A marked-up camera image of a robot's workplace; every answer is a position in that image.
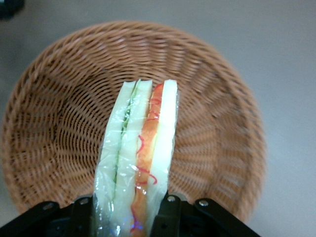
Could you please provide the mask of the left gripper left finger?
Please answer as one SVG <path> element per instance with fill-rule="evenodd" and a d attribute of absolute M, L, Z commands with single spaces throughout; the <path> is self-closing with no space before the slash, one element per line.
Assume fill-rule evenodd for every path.
<path fill-rule="evenodd" d="M 77 198 L 67 207 L 44 201 L 0 228 L 2 237 L 90 237 L 92 196 Z"/>

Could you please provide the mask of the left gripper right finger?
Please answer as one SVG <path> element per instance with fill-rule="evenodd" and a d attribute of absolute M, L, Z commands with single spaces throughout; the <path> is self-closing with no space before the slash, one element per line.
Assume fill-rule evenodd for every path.
<path fill-rule="evenodd" d="M 151 237 L 257 237 L 241 220 L 209 198 L 193 204 L 166 194 L 154 219 Z"/>

